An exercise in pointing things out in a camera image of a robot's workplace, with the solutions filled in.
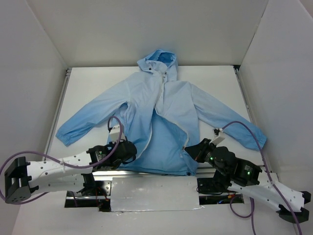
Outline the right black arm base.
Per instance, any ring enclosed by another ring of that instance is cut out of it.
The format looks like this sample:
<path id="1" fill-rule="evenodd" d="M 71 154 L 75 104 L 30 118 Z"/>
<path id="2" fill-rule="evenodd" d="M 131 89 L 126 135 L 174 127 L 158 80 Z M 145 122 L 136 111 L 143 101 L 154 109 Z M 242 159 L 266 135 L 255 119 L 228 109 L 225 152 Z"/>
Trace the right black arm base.
<path id="1" fill-rule="evenodd" d="M 197 178 L 200 205 L 223 205 L 233 203 L 244 203 L 243 196 L 234 191 L 229 191 L 220 186 L 215 186 L 213 178 Z"/>

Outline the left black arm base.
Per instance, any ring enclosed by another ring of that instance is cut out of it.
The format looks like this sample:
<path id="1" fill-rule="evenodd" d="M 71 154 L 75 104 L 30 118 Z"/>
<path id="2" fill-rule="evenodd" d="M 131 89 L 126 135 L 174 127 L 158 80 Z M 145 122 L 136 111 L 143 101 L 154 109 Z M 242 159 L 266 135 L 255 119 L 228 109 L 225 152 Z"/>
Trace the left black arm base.
<path id="1" fill-rule="evenodd" d="M 83 187 L 79 191 L 67 191 L 65 208 L 97 208 L 111 212 L 111 180 L 95 180 L 94 175 L 81 174 Z"/>

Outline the light blue hooded jacket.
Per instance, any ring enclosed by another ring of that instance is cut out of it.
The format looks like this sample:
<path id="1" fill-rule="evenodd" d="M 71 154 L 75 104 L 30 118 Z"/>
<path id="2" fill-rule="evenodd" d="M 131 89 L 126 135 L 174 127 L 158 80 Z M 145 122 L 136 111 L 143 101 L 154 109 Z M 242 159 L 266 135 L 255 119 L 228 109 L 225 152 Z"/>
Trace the light blue hooded jacket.
<path id="1" fill-rule="evenodd" d="M 116 116 L 137 148 L 136 160 L 121 169 L 171 175 L 196 173 L 198 163 L 185 147 L 200 142 L 200 121 L 224 127 L 245 148 L 258 150 L 266 143 L 257 126 L 197 86 L 178 80 L 174 53 L 158 49 L 137 64 L 138 72 L 83 106 L 56 137 L 69 146 Z"/>

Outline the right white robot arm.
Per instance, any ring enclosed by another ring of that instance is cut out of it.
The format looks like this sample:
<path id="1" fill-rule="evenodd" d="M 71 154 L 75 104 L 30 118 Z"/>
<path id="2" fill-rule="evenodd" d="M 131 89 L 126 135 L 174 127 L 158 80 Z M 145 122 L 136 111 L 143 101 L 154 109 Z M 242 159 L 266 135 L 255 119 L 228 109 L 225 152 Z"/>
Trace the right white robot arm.
<path id="1" fill-rule="evenodd" d="M 304 207 L 311 201 L 309 192 L 293 190 L 269 178 L 259 166 L 236 157 L 225 146 L 217 147 L 210 139 L 203 139 L 185 151 L 196 162 L 209 163 L 216 170 L 212 178 L 198 179 L 199 193 L 233 191 L 267 205 L 287 222 L 309 220 L 310 212 Z"/>

